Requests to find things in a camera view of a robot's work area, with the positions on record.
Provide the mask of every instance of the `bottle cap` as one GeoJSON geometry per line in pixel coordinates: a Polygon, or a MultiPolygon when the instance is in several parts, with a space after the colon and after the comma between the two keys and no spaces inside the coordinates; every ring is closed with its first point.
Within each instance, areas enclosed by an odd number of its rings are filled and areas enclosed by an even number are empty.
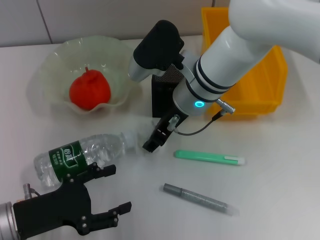
{"type": "Polygon", "coordinates": [[[133,131],[127,131],[123,133],[125,140],[125,147],[127,149],[133,149],[136,147],[136,135],[133,131]]]}

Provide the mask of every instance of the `gray marker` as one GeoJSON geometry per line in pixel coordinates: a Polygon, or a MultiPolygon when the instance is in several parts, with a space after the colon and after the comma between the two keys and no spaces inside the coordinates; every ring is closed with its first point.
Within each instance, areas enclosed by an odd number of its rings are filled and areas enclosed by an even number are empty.
{"type": "Polygon", "coordinates": [[[186,199],[190,202],[199,204],[201,206],[216,210],[224,214],[228,214],[230,216],[236,215],[238,213],[238,211],[234,207],[222,201],[218,201],[210,197],[203,196],[193,191],[189,191],[189,190],[176,187],[167,183],[164,184],[163,191],[176,195],[180,198],[186,199]]]}

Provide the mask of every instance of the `yellow plastic bin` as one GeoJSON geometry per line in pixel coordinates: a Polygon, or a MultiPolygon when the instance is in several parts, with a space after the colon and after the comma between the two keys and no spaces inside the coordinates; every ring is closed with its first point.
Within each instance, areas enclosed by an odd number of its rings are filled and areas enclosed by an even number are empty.
{"type": "MultiPolygon", "coordinates": [[[[230,24],[227,7],[203,7],[201,13],[203,53],[230,24]]],[[[229,118],[254,117],[274,112],[282,102],[287,73],[288,66],[284,55],[280,47],[275,46],[259,64],[222,96],[223,100],[236,108],[234,115],[229,118]]],[[[214,115],[219,110],[220,107],[213,104],[207,113],[214,115]]]]}

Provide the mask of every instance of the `plastic water bottle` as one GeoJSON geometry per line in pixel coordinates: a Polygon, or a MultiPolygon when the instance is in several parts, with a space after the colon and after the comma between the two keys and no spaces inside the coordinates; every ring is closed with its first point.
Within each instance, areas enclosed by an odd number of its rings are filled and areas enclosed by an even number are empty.
{"type": "Polygon", "coordinates": [[[136,147],[132,132],[98,134],[39,154],[33,161],[38,178],[45,187],[60,185],[67,174],[79,174],[96,162],[100,168],[136,147]]]}

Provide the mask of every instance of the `bottle label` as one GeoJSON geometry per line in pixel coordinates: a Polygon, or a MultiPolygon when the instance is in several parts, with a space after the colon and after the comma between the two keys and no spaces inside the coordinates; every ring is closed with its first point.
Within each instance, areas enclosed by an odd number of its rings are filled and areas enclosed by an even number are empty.
{"type": "Polygon", "coordinates": [[[67,174],[82,173],[88,166],[79,141],[50,150],[49,157],[60,182],[67,174]]]}

